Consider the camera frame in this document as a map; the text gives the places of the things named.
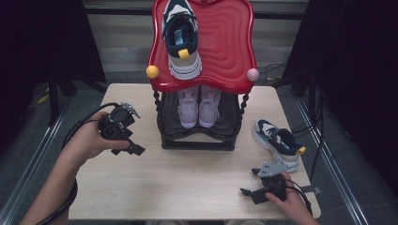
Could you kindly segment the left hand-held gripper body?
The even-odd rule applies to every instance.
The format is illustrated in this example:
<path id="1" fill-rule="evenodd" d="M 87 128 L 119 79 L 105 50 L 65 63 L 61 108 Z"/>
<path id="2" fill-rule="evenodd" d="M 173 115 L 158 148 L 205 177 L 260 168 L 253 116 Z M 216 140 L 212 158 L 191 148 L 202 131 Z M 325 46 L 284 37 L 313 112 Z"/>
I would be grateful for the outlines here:
<path id="1" fill-rule="evenodd" d="M 135 122 L 133 116 L 141 117 L 131 104 L 126 101 L 115 104 L 115 108 L 99 120 L 101 136 L 107 140 L 128 141 L 132 135 L 129 126 Z"/>

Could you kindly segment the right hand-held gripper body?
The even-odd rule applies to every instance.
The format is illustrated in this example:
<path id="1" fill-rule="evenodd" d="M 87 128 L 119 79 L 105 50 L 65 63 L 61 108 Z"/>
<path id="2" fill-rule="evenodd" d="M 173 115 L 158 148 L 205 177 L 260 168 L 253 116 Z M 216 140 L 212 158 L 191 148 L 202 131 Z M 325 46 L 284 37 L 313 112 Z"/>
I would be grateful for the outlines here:
<path id="1" fill-rule="evenodd" d="M 265 162 L 258 169 L 261 169 L 257 176 L 262 181 L 263 187 L 253 191 L 253 202 L 255 204 L 267 202 L 268 198 L 265 196 L 267 192 L 284 201 L 286 199 L 286 183 L 282 172 L 286 172 L 289 167 L 284 164 Z"/>

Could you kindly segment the navy and white sneaker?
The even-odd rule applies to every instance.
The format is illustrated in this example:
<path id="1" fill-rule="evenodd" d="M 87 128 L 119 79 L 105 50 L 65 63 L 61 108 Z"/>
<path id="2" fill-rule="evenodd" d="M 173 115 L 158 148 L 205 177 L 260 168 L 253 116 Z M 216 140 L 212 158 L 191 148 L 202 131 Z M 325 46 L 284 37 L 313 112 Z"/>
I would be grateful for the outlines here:
<path id="1" fill-rule="evenodd" d="M 198 21 L 187 0 L 169 0 L 163 11 L 162 39 L 171 74 L 186 81 L 199 76 Z"/>
<path id="2" fill-rule="evenodd" d="M 252 134 L 259 145 L 271 152 L 275 163 L 287 166 L 289 173 L 299 168 L 299 157 L 305 153 L 306 147 L 298 143 L 288 129 L 258 119 L 253 125 Z"/>

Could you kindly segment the purple sandal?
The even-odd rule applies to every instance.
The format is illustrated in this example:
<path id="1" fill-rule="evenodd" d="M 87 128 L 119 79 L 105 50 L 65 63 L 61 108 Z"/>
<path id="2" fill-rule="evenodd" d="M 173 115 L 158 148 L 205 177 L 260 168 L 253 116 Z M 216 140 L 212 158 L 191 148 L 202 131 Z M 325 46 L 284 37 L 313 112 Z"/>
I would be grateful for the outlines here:
<path id="1" fill-rule="evenodd" d="M 219 118 L 219 103 L 222 92 L 210 86 L 201 87 L 201 102 L 199 105 L 199 124 L 211 128 Z"/>
<path id="2" fill-rule="evenodd" d="M 198 118 L 198 94 L 198 86 L 187 88 L 177 93 L 179 103 L 177 112 L 180 124 L 184 128 L 193 128 L 196 125 Z"/>

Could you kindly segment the red and black shoe rack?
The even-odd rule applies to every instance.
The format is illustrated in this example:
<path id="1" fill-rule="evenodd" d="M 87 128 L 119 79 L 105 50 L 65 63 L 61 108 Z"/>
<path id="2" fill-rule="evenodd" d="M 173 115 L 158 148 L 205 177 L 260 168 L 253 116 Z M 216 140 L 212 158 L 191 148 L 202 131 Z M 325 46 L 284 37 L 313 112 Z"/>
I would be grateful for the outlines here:
<path id="1" fill-rule="evenodd" d="M 164 149 L 231 151 L 242 126 L 246 102 L 259 76 L 253 53 L 253 7 L 249 0 L 187 0 L 198 21 L 198 53 L 202 70 L 191 80 L 178 80 L 169 70 L 162 39 L 163 11 L 169 0 L 155 0 L 152 7 L 154 39 L 146 75 L 152 85 L 157 125 Z M 219 118 L 212 127 L 199 124 L 201 87 L 222 92 Z M 199 87 L 198 118 L 184 128 L 177 112 L 177 93 Z"/>

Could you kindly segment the person's right hand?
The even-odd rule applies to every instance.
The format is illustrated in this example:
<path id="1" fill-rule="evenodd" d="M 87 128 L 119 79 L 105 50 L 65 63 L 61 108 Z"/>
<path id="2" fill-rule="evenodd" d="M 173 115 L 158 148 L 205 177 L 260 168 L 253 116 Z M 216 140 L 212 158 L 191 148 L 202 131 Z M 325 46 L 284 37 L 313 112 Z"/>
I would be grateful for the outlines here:
<path id="1" fill-rule="evenodd" d="M 312 216 L 306 208 L 304 201 L 295 190 L 288 189 L 286 191 L 286 199 L 284 201 L 281 201 L 278 197 L 269 192 L 267 192 L 265 196 L 272 203 L 274 203 L 289 219 L 291 217 L 297 217 L 301 215 Z"/>

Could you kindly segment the person's left hand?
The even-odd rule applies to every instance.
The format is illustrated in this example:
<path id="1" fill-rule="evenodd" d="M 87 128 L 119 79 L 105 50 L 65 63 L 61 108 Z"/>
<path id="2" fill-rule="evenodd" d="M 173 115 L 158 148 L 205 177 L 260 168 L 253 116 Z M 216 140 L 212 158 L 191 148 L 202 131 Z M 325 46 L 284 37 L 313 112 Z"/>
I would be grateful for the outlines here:
<path id="1" fill-rule="evenodd" d="M 106 149 L 125 149 L 130 146 L 128 141 L 106 140 L 99 132 L 99 120 L 106 116 L 107 112 L 96 112 L 90 117 L 90 121 L 80 127 L 71 140 L 63 148 L 57 164 L 62 168 L 76 169 L 85 162 L 99 155 Z"/>

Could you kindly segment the grey tape strip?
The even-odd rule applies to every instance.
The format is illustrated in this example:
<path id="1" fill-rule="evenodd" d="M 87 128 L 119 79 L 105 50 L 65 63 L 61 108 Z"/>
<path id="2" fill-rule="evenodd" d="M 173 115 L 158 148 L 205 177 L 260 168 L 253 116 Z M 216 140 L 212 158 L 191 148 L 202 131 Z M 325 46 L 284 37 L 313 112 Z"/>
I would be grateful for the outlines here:
<path id="1" fill-rule="evenodd" d="M 322 192 L 320 187 L 306 186 L 302 187 L 304 193 L 313 192 L 315 195 L 320 194 Z"/>

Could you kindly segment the dark metal stand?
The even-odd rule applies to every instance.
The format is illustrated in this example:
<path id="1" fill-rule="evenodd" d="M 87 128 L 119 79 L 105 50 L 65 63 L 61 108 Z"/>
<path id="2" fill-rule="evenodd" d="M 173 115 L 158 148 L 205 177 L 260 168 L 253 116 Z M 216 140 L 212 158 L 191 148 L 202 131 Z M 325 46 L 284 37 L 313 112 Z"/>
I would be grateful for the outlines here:
<path id="1" fill-rule="evenodd" d="M 58 87 L 55 71 L 52 70 L 49 75 L 49 97 L 50 97 L 50 121 L 51 127 L 59 116 Z"/>

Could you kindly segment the yellow floor tape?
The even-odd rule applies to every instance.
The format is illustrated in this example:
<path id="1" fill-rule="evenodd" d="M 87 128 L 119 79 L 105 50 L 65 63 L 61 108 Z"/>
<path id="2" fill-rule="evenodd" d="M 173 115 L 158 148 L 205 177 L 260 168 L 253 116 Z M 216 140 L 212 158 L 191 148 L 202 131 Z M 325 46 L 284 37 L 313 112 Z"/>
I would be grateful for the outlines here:
<path id="1" fill-rule="evenodd" d="M 39 104 L 44 103 L 46 101 L 46 99 L 49 97 L 49 95 L 50 95 L 49 91 L 44 92 L 41 95 L 41 97 L 36 101 L 36 104 L 39 105 Z"/>

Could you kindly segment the black horizontal bar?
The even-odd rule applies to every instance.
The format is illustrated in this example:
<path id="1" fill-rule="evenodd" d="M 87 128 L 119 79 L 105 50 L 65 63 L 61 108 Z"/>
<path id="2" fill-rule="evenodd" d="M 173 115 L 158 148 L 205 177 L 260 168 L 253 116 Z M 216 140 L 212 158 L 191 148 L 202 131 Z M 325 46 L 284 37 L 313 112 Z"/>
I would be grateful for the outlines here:
<path id="1" fill-rule="evenodd" d="M 148 7 L 100 7 L 88 6 L 84 8 L 86 14 L 101 14 L 101 15 L 137 15 L 137 16 L 151 16 L 152 9 Z M 306 18 L 305 13 L 298 12 L 271 12 L 271 11 L 255 11 L 253 13 L 255 19 L 267 20 L 292 20 L 302 21 Z"/>

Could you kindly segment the black curtain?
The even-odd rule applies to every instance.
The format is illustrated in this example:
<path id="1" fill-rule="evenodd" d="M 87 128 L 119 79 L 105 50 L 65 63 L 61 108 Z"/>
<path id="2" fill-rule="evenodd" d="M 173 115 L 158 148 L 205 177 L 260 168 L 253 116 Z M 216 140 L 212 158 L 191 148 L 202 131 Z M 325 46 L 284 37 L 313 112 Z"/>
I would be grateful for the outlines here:
<path id="1" fill-rule="evenodd" d="M 83 0 L 0 0 L 0 152 L 37 84 L 75 81 L 106 81 Z"/>
<path id="2" fill-rule="evenodd" d="M 398 0 L 309 0 L 283 77 L 319 85 L 398 197 Z"/>

